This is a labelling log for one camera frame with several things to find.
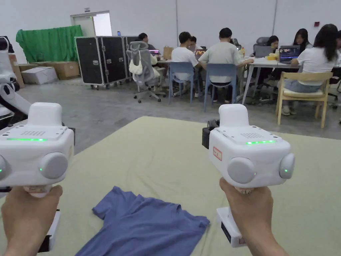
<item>blue t-shirt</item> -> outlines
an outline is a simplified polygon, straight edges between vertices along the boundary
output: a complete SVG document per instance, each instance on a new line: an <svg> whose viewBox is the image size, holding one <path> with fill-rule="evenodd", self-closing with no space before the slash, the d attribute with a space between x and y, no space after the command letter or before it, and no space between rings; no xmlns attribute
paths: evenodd
<svg viewBox="0 0 341 256"><path fill-rule="evenodd" d="M189 256L210 221L181 205L114 187L92 209L101 230L76 256Z"/></svg>

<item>chair cushion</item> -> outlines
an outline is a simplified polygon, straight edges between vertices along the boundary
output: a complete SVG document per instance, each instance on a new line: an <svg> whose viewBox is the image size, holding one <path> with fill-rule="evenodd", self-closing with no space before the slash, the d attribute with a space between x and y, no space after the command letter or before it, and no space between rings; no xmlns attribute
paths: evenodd
<svg viewBox="0 0 341 256"><path fill-rule="evenodd" d="M284 88L283 95L288 96L288 97L296 97L296 98L320 98L324 95L324 93L321 90L318 90L315 93L297 93L295 91L290 91Z"/></svg>

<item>wooden chair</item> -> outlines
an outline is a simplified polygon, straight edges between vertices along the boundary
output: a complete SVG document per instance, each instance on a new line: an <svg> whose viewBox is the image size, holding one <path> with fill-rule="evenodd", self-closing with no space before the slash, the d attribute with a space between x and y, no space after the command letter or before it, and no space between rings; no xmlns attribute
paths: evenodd
<svg viewBox="0 0 341 256"><path fill-rule="evenodd" d="M333 73L286 73L282 72L280 86L276 107L276 115L278 115L278 125L281 124L281 111L282 111L282 101L283 100L307 100L307 101L317 101L317 107L315 112L315 119L318 117L318 112L323 102L322 111L322 121L321 128L324 128L324 123L326 119L327 111L327 99L328 99L328 89L329 89L329 79L332 78ZM289 78L292 80L299 81L324 81L321 85L321 89L315 93L296 93L284 88L284 79Z"/></svg>

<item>paper bag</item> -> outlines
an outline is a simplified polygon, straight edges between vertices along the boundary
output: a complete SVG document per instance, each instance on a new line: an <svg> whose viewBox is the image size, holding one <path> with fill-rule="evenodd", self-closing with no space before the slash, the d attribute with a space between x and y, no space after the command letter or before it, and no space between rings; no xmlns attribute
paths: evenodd
<svg viewBox="0 0 341 256"><path fill-rule="evenodd" d="M163 48L163 58L165 60L172 59L172 51L174 50L173 47L165 46Z"/></svg>

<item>green led light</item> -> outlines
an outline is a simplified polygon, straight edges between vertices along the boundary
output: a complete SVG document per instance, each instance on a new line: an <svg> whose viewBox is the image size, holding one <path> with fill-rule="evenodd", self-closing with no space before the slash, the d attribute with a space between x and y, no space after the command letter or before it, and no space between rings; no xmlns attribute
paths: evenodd
<svg viewBox="0 0 341 256"><path fill-rule="evenodd" d="M8 138L7 140L19 140L19 141L47 141L47 139L21 139L21 138Z"/></svg>
<svg viewBox="0 0 341 256"><path fill-rule="evenodd" d="M250 141L250 142L247 142L246 144L248 144L248 145L252 145L252 144L265 144L265 143L274 143L276 141L277 140Z"/></svg>

